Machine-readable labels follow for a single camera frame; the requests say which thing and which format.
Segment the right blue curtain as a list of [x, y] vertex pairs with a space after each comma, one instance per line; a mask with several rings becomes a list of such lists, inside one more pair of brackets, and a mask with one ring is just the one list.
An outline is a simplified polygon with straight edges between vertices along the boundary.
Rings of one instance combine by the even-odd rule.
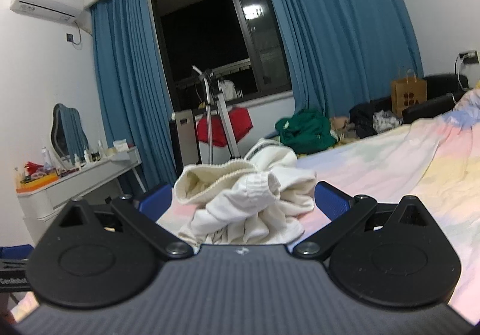
[[297, 109], [328, 116], [387, 96], [406, 72], [422, 75], [403, 0], [271, 0]]

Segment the wall power socket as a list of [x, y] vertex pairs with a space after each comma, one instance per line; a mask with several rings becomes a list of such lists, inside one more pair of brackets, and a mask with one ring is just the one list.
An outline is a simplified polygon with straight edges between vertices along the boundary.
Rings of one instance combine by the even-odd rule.
[[459, 54], [459, 60], [463, 65], [479, 64], [479, 54], [477, 50], [470, 50]]

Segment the wavy frame vanity mirror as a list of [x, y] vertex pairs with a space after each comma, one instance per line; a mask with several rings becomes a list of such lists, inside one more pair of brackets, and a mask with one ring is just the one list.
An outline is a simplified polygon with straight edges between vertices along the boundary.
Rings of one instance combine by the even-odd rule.
[[84, 159], [84, 151], [89, 149], [89, 141], [77, 109], [61, 103], [54, 106], [50, 142], [62, 162], [74, 165], [75, 156], [81, 161]]

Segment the white dressing table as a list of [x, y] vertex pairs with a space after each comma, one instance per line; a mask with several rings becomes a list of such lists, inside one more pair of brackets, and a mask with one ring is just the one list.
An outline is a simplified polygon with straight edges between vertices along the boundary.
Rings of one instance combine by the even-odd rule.
[[56, 180], [17, 198], [24, 213], [24, 223], [33, 242], [38, 242], [58, 213], [73, 199], [105, 203], [123, 194], [118, 178], [132, 172], [138, 178], [137, 167], [142, 163], [133, 147]]

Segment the blue curtain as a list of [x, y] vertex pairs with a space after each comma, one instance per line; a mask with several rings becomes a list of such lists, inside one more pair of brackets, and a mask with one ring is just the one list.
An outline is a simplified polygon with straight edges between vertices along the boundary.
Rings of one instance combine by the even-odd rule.
[[328, 116], [387, 96], [406, 72], [422, 75], [403, 0], [271, 0], [297, 109]]
[[100, 0], [91, 9], [94, 67], [109, 144], [125, 140], [142, 160], [147, 188], [173, 184], [173, 108], [148, 0]]

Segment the black sofa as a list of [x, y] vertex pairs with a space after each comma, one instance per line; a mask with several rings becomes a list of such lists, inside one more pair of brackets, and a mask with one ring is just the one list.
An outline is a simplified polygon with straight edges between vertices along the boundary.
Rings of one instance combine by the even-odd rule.
[[392, 110], [391, 97], [383, 97], [354, 106], [350, 123], [360, 138], [387, 132], [417, 119], [431, 119], [452, 110], [470, 84], [465, 75], [439, 74], [425, 77], [427, 98], [422, 104], [409, 106], [400, 116]]

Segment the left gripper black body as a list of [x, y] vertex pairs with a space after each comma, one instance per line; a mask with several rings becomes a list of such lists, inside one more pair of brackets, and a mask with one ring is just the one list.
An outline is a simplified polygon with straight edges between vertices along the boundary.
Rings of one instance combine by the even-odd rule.
[[31, 245], [1, 247], [1, 308], [11, 309], [31, 286], [25, 275], [28, 257], [33, 251]]

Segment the pastel multicolour bed sheet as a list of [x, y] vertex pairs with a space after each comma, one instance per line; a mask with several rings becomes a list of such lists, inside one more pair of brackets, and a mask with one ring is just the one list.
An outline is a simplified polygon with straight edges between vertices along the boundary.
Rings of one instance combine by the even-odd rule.
[[[478, 333], [478, 91], [448, 113], [297, 158], [297, 166], [316, 172], [316, 185], [377, 201], [329, 258], [292, 254], [330, 223], [315, 188], [314, 210], [300, 217], [304, 234], [295, 241], [186, 242], [194, 253], [184, 259], [159, 258], [114, 216], [112, 203], [73, 201], [31, 253], [32, 290], [3, 332]], [[176, 236], [195, 208], [172, 193], [156, 223]]]

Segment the dark window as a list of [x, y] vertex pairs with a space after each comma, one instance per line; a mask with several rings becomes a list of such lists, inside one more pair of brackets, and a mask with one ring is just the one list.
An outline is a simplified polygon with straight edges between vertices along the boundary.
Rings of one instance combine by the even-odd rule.
[[271, 0], [151, 0], [163, 70], [176, 111], [206, 102], [200, 73], [210, 70], [226, 101], [291, 89]]

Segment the white knit garment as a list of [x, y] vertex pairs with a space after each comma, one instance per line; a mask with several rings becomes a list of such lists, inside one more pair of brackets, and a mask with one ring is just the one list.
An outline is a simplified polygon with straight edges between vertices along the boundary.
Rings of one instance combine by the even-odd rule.
[[195, 210], [176, 236], [193, 247], [293, 242], [304, 234], [300, 217], [314, 210], [316, 176], [297, 166], [293, 149], [265, 139], [244, 158], [187, 166], [174, 197]]

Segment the left blue curtain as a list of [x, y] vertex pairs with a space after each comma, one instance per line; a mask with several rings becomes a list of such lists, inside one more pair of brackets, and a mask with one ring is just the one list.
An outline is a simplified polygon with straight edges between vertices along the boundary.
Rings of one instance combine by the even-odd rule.
[[142, 160], [147, 188], [173, 184], [173, 108], [148, 0], [100, 0], [91, 9], [94, 67], [109, 144], [125, 140]]

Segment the orange box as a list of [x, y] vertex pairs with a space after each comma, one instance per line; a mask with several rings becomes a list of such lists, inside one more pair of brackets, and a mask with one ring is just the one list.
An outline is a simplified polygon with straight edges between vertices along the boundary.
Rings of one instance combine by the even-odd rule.
[[20, 186], [16, 189], [16, 192], [29, 193], [44, 186], [47, 186], [48, 184], [54, 183], [58, 179], [59, 177], [56, 174], [49, 174], [35, 180], [21, 181]]

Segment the green garment pile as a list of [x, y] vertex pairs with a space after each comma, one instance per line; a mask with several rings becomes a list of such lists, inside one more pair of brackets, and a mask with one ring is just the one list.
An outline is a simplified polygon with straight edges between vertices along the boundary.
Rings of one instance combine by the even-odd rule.
[[302, 109], [275, 123], [281, 143], [296, 154], [316, 154], [336, 144], [330, 121], [320, 110]]

